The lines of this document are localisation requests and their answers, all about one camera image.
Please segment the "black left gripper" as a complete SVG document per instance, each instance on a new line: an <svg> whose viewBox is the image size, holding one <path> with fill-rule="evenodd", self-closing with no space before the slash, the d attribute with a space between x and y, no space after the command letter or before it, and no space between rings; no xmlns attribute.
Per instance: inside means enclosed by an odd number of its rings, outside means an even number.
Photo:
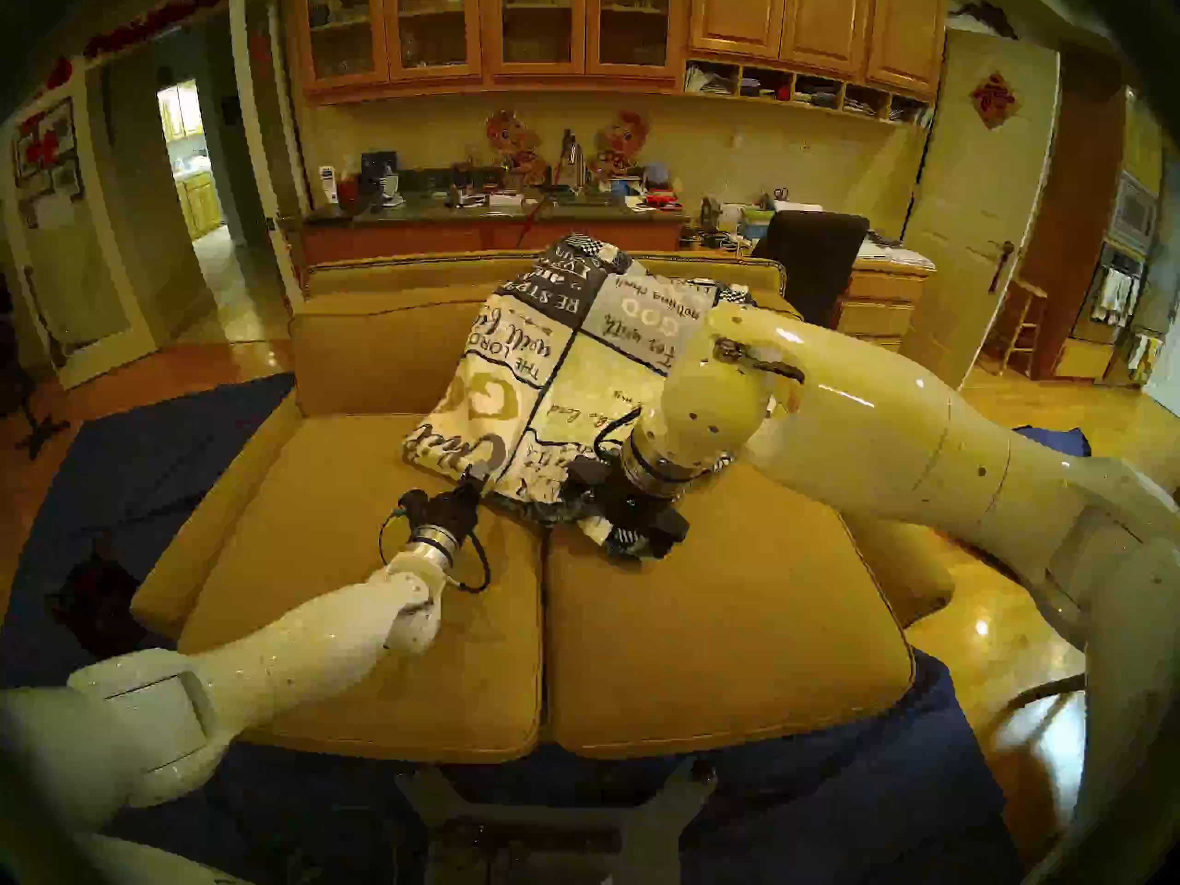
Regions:
<svg viewBox="0 0 1180 885"><path fill-rule="evenodd" d="M424 505L424 537L440 545L463 546L474 533L489 478L487 466L466 466L463 485L430 497Z"/></svg>

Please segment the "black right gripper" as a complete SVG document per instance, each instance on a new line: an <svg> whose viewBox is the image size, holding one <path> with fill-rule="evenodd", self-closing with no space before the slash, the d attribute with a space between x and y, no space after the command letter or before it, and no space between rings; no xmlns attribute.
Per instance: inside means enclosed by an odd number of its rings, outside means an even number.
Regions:
<svg viewBox="0 0 1180 885"><path fill-rule="evenodd" d="M594 509L605 522L607 553L616 557L662 559L683 543L689 523L673 502L642 493L627 481L607 481L592 493Z"/></svg>

